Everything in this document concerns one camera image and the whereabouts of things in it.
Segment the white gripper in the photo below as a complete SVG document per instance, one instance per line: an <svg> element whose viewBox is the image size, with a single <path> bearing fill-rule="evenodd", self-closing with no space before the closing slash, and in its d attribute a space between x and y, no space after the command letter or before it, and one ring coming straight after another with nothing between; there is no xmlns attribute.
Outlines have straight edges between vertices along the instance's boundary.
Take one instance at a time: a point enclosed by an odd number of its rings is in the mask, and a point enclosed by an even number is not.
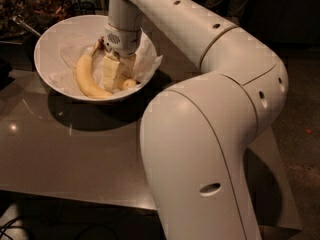
<svg viewBox="0 0 320 240"><path fill-rule="evenodd" d="M116 88L118 70L121 62L122 75L131 79L134 75L136 55L134 54L140 45L141 25L131 28L116 28L109 23L105 26L105 43L121 58L106 55L103 59L103 85L106 90L112 92Z"/></svg>

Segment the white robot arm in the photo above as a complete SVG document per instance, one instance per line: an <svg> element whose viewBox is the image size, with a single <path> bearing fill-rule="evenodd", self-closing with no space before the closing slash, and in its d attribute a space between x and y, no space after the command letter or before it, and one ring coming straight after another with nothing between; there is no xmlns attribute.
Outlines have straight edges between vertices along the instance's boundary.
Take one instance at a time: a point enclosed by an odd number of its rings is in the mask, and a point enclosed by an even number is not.
<svg viewBox="0 0 320 240"><path fill-rule="evenodd" d="M262 240L243 156L280 114L281 59L191 0L110 0L121 32L139 9L200 70L160 92L141 120L140 146L167 240Z"/></svg>

